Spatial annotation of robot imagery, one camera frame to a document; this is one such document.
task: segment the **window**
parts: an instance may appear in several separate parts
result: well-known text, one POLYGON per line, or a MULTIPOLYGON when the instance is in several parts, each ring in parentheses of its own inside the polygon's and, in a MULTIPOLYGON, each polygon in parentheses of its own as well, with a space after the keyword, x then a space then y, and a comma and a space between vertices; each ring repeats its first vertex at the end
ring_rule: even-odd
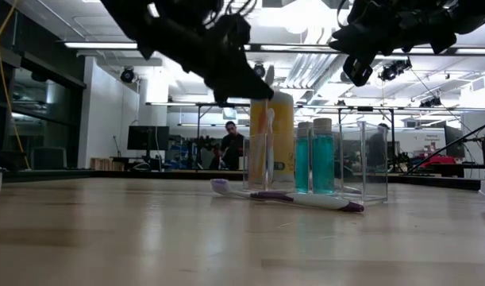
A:
POLYGON ((31 166, 36 165, 40 158, 38 154, 40 147, 62 148, 66 151, 66 165, 76 167, 78 159, 78 138, 76 129, 55 122, 49 122, 34 118, 28 115, 13 113, 13 120, 9 131, 6 149, 9 151, 20 151, 13 124, 16 124, 18 136, 31 166))
POLYGON ((76 122, 81 109, 80 96, 70 89, 24 68, 15 71, 13 105, 64 122, 76 122))

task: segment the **bottle cap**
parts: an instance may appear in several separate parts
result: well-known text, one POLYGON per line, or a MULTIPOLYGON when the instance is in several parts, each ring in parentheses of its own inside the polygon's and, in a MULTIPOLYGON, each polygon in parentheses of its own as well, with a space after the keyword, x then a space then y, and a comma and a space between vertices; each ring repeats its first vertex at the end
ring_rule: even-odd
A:
POLYGON ((297 126, 297 137, 308 137, 309 130, 313 127, 312 122, 299 122, 297 126))
POLYGON ((331 134, 332 133, 332 119, 330 118, 316 118, 313 120, 315 134, 331 134))

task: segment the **red object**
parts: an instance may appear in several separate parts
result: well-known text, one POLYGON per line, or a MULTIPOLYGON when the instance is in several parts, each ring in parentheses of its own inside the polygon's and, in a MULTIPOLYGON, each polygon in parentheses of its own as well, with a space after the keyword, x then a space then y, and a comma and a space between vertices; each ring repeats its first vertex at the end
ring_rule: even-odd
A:
POLYGON ((431 157, 427 162, 421 165, 422 168, 426 168, 431 164, 455 164, 456 158, 451 156, 436 155, 431 157))

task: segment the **toothbrush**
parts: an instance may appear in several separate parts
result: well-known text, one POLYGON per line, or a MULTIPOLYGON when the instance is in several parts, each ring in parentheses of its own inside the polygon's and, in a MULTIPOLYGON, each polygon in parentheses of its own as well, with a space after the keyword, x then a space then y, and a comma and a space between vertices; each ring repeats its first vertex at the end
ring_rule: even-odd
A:
POLYGON ((210 181, 212 191, 220 195, 236 195, 246 199, 276 201, 305 207, 319 207, 333 211, 363 212, 364 206, 346 199, 334 198, 328 195, 283 193, 278 191, 235 191, 228 180, 213 179, 210 181))
POLYGON ((274 133, 272 130, 272 123, 274 123, 275 113, 272 108, 267 109, 267 146, 268 146, 268 182, 272 184, 274 177, 274 133))

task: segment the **yellow cable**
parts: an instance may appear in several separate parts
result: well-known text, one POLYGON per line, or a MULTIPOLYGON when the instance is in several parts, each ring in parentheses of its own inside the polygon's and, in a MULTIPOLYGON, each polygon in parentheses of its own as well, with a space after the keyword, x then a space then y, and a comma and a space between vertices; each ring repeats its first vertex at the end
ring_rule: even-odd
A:
POLYGON ((14 0, 13 6, 11 6, 10 12, 7 14, 6 19, 4 19, 4 22, 1 25, 0 36, 2 35, 2 32, 4 32, 4 29, 6 28, 8 21, 11 19, 11 16, 13 16, 14 10, 17 8, 17 3, 18 3, 18 0, 14 0))
MULTIPOLYGON (((4 86, 4 94, 6 95, 7 109, 10 112, 11 118, 13 119, 13 111, 12 111, 13 107, 11 106, 10 93, 7 90, 6 77, 4 76, 4 65, 2 64, 1 49, 0 49, 0 68, 1 68, 2 85, 4 86)), ((23 150, 23 146, 21 145, 20 136, 18 135, 17 123, 15 121, 13 121, 13 128, 14 128, 14 134, 17 137, 18 146, 20 147, 20 152, 22 154, 25 154, 23 150)), ((25 164, 27 165, 27 168, 30 169, 29 160, 27 159, 26 154, 24 155, 24 158, 25 158, 25 164)))

